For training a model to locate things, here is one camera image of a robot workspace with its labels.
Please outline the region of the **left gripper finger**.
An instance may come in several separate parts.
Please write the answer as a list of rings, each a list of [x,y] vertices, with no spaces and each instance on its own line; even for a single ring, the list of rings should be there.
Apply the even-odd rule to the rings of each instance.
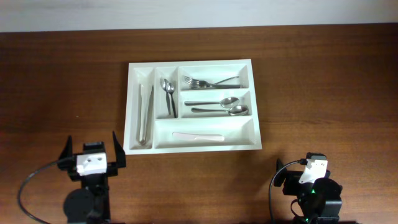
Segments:
[[[125,168],[126,167],[126,154],[125,151],[120,145],[116,133],[113,131],[113,144],[114,144],[114,151],[115,151],[115,156],[116,156],[116,165],[118,168]]]
[[[60,170],[69,170],[73,167],[73,146],[71,136],[67,138],[66,145],[58,159],[60,162],[57,166]]]

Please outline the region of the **metal tweezers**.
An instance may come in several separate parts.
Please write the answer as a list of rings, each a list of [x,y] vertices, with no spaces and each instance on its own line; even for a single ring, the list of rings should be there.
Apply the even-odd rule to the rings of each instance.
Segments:
[[[140,110],[140,130],[139,130],[139,144],[145,145],[147,142],[147,127],[150,116],[150,108],[152,104],[153,86],[139,85],[139,93],[141,97],[141,110]]]

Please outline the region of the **large spoon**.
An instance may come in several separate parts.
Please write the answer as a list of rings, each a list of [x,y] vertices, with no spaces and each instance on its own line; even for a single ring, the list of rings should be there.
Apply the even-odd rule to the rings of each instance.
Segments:
[[[199,105],[220,105],[222,108],[232,108],[239,104],[240,100],[236,97],[227,97],[220,101],[185,101],[185,106],[199,106]]]
[[[234,106],[227,110],[210,110],[210,109],[192,108],[191,112],[193,112],[193,113],[224,112],[230,116],[243,116],[243,115],[246,115],[249,113],[249,109],[246,105],[238,105],[238,106]]]

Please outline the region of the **small teaspoon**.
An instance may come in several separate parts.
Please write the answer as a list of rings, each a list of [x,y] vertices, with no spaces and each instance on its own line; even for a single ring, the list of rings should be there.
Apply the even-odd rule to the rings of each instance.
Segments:
[[[173,98],[174,91],[175,91],[175,87],[173,86],[173,84],[171,82],[168,82],[168,84],[167,84],[167,92],[170,95],[174,118],[177,118],[177,112],[176,112],[175,102],[174,102],[174,98]]]
[[[165,99],[166,99],[166,105],[167,105],[168,114],[171,115],[170,96],[169,96],[169,93],[167,91],[167,84],[168,83],[169,83],[169,81],[167,79],[163,79],[161,81],[161,87],[165,91]]]

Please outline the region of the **fork black handle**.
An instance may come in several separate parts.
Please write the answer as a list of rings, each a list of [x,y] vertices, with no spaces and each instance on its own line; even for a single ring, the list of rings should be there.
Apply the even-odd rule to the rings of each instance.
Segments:
[[[216,82],[216,83],[214,83],[214,84],[219,84],[219,85],[221,85],[221,83],[230,81],[230,80],[232,80],[232,79],[234,79],[234,78],[238,78],[238,76],[231,77],[231,78],[227,78],[227,79],[224,79],[224,80],[222,80],[222,81]]]

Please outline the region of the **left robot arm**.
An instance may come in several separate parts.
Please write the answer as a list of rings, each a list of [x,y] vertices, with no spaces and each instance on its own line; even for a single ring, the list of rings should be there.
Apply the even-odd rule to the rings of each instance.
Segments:
[[[116,134],[112,135],[116,156],[114,162],[107,161],[103,141],[84,143],[83,152],[75,154],[72,137],[68,137],[57,167],[67,172],[71,181],[81,184],[64,200],[63,212],[68,223],[111,222],[108,179],[118,176],[118,170],[126,167],[124,149]]]

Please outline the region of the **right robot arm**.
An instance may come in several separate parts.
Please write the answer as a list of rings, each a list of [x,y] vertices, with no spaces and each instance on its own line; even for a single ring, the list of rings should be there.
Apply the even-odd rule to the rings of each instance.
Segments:
[[[283,164],[276,160],[276,173],[271,178],[268,190],[269,213],[275,223],[272,207],[272,188],[283,187],[282,193],[295,196],[292,203],[297,203],[301,215],[292,212],[292,223],[338,223],[342,207],[341,192],[343,187],[330,178],[326,155],[308,152],[306,157]]]

